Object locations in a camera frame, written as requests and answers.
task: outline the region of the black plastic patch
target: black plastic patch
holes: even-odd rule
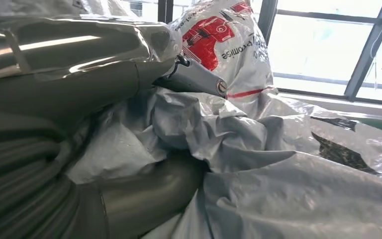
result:
[[[347,130],[352,130],[355,132],[355,126],[357,125],[356,121],[348,120],[348,119],[340,119],[340,118],[321,118],[321,117],[314,117],[311,116],[311,119],[323,121],[335,126],[342,127]]]

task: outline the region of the red stripe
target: red stripe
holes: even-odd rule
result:
[[[267,87],[267,88],[264,88],[264,89],[240,92],[240,93],[228,95],[228,98],[241,98],[241,97],[245,97],[245,96],[255,95],[255,94],[258,94],[258,93],[262,92],[263,90],[267,90],[267,89],[274,89],[274,88],[273,87]]]

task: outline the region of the red logo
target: red logo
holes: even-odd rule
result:
[[[250,6],[248,6],[248,4],[244,1],[240,2],[240,3],[237,3],[235,5],[233,5],[231,7],[231,9],[234,11],[234,12],[248,12],[248,13],[252,13],[253,10],[251,9]]]
[[[234,36],[225,20],[212,16],[197,22],[182,36],[182,50],[187,57],[212,71],[219,63],[214,53],[214,45]]]

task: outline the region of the printed plastic bag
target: printed plastic bag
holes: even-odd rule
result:
[[[183,35],[183,53],[223,78],[244,112],[253,116],[259,93],[274,92],[266,43],[245,1],[203,0],[170,26]]]

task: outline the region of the bolt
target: bolt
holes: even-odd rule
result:
[[[223,80],[219,80],[217,82],[217,90],[219,91],[219,93],[225,94],[227,89],[228,87],[226,82],[224,82]]]

